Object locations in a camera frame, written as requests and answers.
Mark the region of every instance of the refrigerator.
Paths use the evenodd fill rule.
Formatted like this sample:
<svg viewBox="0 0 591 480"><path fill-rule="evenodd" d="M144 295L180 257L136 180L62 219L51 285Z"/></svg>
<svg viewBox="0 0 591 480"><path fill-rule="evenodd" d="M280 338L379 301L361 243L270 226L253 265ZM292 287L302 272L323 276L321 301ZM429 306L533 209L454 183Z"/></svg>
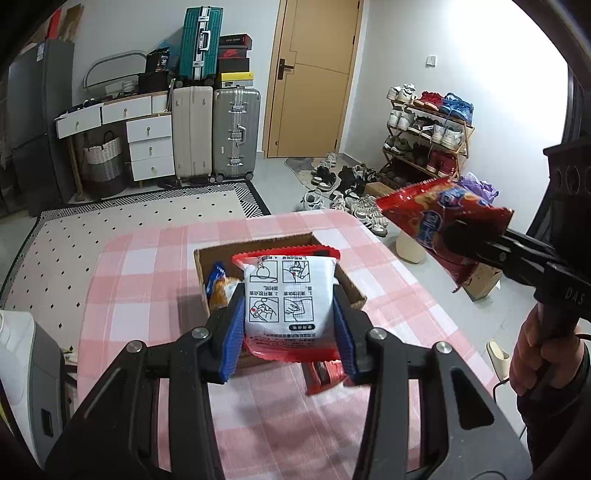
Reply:
<svg viewBox="0 0 591 480"><path fill-rule="evenodd" d="M66 205L76 185L55 119L72 106L74 44L45 40L8 70L8 132L29 215Z"/></svg>

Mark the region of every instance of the metal bolt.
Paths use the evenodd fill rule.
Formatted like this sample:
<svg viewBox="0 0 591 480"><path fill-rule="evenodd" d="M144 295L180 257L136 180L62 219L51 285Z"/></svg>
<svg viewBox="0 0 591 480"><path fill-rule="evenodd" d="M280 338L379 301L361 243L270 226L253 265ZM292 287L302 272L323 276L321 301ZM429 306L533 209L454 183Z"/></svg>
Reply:
<svg viewBox="0 0 591 480"><path fill-rule="evenodd" d="M375 340L384 340L388 336L388 332L383 328L372 328L369 331L369 336Z"/></svg>
<svg viewBox="0 0 591 480"><path fill-rule="evenodd" d="M129 353L138 353L142 349L142 342L139 340L131 340L130 343L127 344L125 349Z"/></svg>
<svg viewBox="0 0 591 480"><path fill-rule="evenodd" d="M451 353L453 350L453 347L447 343L447 342L437 342L437 345L435 345L435 348L437 349L437 351L439 353Z"/></svg>
<svg viewBox="0 0 591 480"><path fill-rule="evenodd" d="M193 329L191 335L193 335L193 338L207 338L209 336L209 330L205 327L197 327Z"/></svg>

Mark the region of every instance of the pink checkered tablecloth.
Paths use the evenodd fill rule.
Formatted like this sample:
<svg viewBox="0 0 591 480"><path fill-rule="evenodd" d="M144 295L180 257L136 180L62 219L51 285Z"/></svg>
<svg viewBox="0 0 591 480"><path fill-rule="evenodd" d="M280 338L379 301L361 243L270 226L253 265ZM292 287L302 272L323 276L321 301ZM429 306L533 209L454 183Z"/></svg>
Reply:
<svg viewBox="0 0 591 480"><path fill-rule="evenodd" d="M80 401L127 342L176 340L203 325L193 251L213 245L314 232L340 250L340 264L368 301L375 326L431 346L447 340L491 389L493 373L406 267L356 218L335 210L196 223L141 231L107 245L95 267L80 338ZM368 389L338 386L308 397L299 364L253 368L210 385L217 444L227 478L350 478ZM409 467L418 466L418 388L410 390ZM159 461L170 469L168 384L160 388Z"/></svg>

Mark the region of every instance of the human hand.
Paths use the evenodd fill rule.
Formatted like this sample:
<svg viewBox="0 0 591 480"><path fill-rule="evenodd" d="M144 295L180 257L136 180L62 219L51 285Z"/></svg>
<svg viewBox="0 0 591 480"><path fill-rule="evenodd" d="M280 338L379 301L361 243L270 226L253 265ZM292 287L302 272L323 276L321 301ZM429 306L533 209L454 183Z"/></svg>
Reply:
<svg viewBox="0 0 591 480"><path fill-rule="evenodd" d="M536 346L539 327L536 305L521 326L509 368L509 382L519 396L533 388L537 381L536 371L542 366L543 360L558 365L550 382L554 388L566 387L583 360L583 342L575 335L549 340L541 348Z"/></svg>

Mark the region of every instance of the white drawer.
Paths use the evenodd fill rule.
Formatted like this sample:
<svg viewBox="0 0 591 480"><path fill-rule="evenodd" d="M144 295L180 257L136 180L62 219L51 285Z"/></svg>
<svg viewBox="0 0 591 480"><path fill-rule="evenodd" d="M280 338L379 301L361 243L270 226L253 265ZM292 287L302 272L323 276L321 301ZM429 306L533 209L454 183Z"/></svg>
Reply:
<svg viewBox="0 0 591 480"><path fill-rule="evenodd" d="M159 93L152 95L152 113L162 113L166 111L166 104L168 103L168 94Z"/></svg>
<svg viewBox="0 0 591 480"><path fill-rule="evenodd" d="M156 179L174 175L174 157L149 158L131 163L134 180Z"/></svg>
<svg viewBox="0 0 591 480"><path fill-rule="evenodd" d="M69 137L78 132L100 127L100 105L93 105L76 112L68 113L56 122L57 136Z"/></svg>
<svg viewBox="0 0 591 480"><path fill-rule="evenodd" d="M173 123L170 115L151 116L127 122L127 141L138 142L152 138L171 137Z"/></svg>
<svg viewBox="0 0 591 480"><path fill-rule="evenodd" d="M145 160L146 158L168 157L173 154L173 138L162 137L153 140L142 140L129 144L129 156L131 161Z"/></svg>
<svg viewBox="0 0 591 480"><path fill-rule="evenodd" d="M103 125L128 118L152 115L152 97L130 98L103 105Z"/></svg>

